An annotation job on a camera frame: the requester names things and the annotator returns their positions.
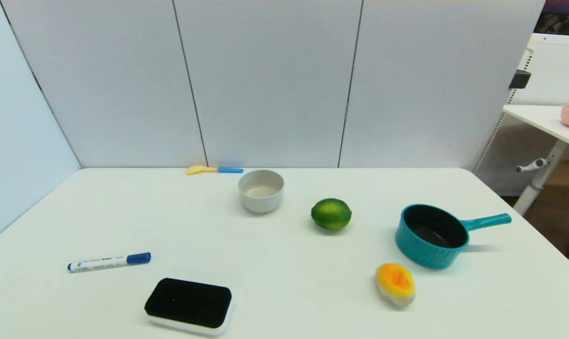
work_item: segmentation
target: white desk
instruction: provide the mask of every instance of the white desk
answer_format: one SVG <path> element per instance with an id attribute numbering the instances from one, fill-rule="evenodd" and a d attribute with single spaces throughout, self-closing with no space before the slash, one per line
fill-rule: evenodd
<path id="1" fill-rule="evenodd" d="M 144 303 L 164 277 L 236 294 L 225 339 L 569 339 L 569 262 L 462 169 L 277 169 L 283 205 L 252 215 L 239 174 L 181 169 L 84 169 L 0 235 L 0 339 L 181 339 L 153 326 Z M 310 218 L 318 200 L 353 211 L 340 234 Z M 509 225 L 471 233 L 443 271 L 405 258 L 394 233 L 408 204 L 461 219 L 507 212 Z M 72 260 L 150 251 L 149 264 L 68 273 Z M 417 297 L 399 311 L 373 272 L 399 262 Z"/>
<path id="2" fill-rule="evenodd" d="M 567 149 L 567 145 L 569 145 L 569 127 L 565 127 L 561 123 L 561 106 L 505 105 L 504 113 L 527 122 L 557 138 L 556 144 L 554 144 L 546 158 L 549 165 L 538 170 L 534 179 L 526 187 L 513 207 L 523 215 L 536 200 L 550 174 L 561 161 L 563 153 Z"/>

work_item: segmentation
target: wooden floor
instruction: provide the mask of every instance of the wooden floor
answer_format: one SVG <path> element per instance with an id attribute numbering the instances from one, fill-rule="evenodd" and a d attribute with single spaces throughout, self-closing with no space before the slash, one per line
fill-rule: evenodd
<path id="1" fill-rule="evenodd" d="M 517 197 L 503 197 L 510 205 Z M 569 161 L 562 161 L 524 215 L 559 251 L 569 253 Z"/>

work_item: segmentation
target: white partition wall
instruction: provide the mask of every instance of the white partition wall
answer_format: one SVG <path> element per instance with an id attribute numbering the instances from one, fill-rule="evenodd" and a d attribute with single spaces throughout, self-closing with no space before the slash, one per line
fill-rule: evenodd
<path id="1" fill-rule="evenodd" d="M 0 233 L 79 169 L 0 7 Z"/>
<path id="2" fill-rule="evenodd" d="M 336 167 L 361 0 L 176 0 L 210 165 Z"/>
<path id="3" fill-rule="evenodd" d="M 341 167 L 464 167 L 543 0 L 365 0 Z"/>
<path id="4" fill-rule="evenodd" d="M 205 164 L 171 0 L 3 0 L 84 167 Z"/>

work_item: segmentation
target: lime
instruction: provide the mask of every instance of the lime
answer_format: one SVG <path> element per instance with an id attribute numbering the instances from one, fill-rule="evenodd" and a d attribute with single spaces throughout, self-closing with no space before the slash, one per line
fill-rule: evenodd
<path id="1" fill-rule="evenodd" d="M 351 210 L 339 199 L 323 199 L 312 208 L 312 219 L 324 229 L 338 230 L 349 223 Z"/>

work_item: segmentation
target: saucepan handle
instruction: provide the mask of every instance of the saucepan handle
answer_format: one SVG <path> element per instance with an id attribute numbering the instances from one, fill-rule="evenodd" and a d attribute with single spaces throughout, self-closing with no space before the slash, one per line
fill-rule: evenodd
<path id="1" fill-rule="evenodd" d="M 503 213 L 503 214 L 493 215 L 491 217 L 485 217 L 473 220 L 462 220 L 461 223 L 463 224 L 466 230 L 470 231 L 470 230 L 482 229 L 488 226 L 508 224 L 511 221 L 512 221 L 511 216 L 506 213 Z"/>

